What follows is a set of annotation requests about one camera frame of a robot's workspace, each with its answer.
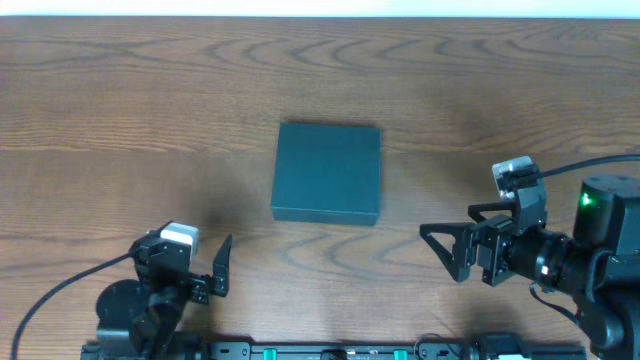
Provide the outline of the dark green gift box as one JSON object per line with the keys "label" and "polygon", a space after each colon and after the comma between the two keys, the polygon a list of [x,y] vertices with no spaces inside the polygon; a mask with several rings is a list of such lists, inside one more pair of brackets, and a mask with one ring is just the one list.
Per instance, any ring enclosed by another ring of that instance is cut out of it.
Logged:
{"label": "dark green gift box", "polygon": [[271,196],[275,220],[373,226],[380,201],[379,129],[280,125]]}

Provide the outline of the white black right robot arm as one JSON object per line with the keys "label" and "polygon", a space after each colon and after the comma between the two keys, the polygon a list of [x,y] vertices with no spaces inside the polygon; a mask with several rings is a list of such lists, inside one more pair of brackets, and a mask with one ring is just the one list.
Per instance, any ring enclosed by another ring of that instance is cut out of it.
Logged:
{"label": "white black right robot arm", "polygon": [[541,183],[499,202],[471,205],[468,223],[432,223],[420,235],[456,282],[473,265],[495,287],[513,275],[533,288],[570,296],[560,312],[601,359],[639,356],[639,182],[600,175],[582,182],[571,235],[546,227]]}

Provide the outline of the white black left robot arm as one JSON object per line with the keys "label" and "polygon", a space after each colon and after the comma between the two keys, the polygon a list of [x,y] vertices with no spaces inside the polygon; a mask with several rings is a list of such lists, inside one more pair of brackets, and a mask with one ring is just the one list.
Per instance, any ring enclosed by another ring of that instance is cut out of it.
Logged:
{"label": "white black left robot arm", "polygon": [[188,303],[207,306],[229,291],[232,237],[212,263],[211,275],[190,271],[193,247],[154,230],[134,241],[130,255],[138,278],[118,281],[98,297],[99,359],[207,359],[198,335],[179,332]]}

